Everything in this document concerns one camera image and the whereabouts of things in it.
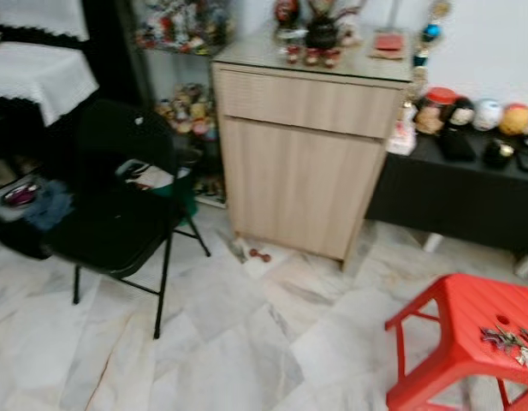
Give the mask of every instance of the dumbbell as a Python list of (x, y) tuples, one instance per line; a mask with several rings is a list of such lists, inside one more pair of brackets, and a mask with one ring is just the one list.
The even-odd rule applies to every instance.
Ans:
[(264, 263), (269, 263), (271, 261), (271, 256), (269, 254), (260, 254), (256, 248), (253, 248), (249, 252), (251, 257), (259, 257)]

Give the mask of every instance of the black table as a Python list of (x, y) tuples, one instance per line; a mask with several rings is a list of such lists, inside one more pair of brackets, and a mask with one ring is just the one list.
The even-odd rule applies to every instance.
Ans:
[(389, 153), (366, 218), (528, 253), (528, 172), (481, 157), (496, 132), (467, 130), (478, 159), (447, 160), (432, 137), (408, 157)]

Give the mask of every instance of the wooden cabinet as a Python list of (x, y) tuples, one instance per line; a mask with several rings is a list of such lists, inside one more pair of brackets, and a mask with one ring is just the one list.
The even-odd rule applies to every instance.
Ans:
[(335, 72), (289, 69), (262, 39), (213, 63), (234, 230), (346, 261), (408, 79), (377, 80), (390, 66), (366, 56)]
[(381, 146), (238, 118), (223, 127), (235, 229), (343, 259)]

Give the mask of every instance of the glass cabinet top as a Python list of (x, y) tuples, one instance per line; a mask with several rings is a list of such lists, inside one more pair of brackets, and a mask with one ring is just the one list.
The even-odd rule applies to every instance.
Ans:
[(362, 45), (342, 48), (340, 61), (334, 68), (326, 68), (322, 63), (310, 67), (304, 63), (303, 48), (296, 64), (287, 62), (285, 46), (275, 40), (275, 26), (274, 23), (265, 24), (254, 34), (235, 41), (214, 57), (213, 61), (265, 69), (285, 69), (400, 82), (412, 81), (412, 47), (409, 41), (405, 45), (405, 58), (402, 60), (369, 57), (374, 40), (374, 29), (362, 27)]

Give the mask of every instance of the lace tablecloth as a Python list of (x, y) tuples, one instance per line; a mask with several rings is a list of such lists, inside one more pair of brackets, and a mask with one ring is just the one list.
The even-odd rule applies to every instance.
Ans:
[(39, 104), (45, 126), (68, 114), (97, 89), (81, 51), (0, 43), (0, 97)]
[(89, 38), (81, 0), (0, 0), (0, 25)]

